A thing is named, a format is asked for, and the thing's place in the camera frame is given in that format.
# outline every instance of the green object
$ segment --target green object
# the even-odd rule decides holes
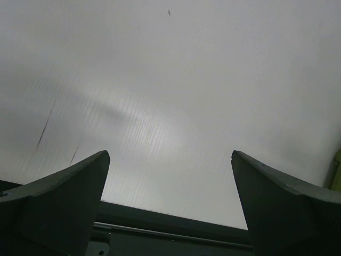
[[[341,192],[341,149],[335,154],[334,156],[335,167],[336,167],[336,174],[332,181],[331,190]]]

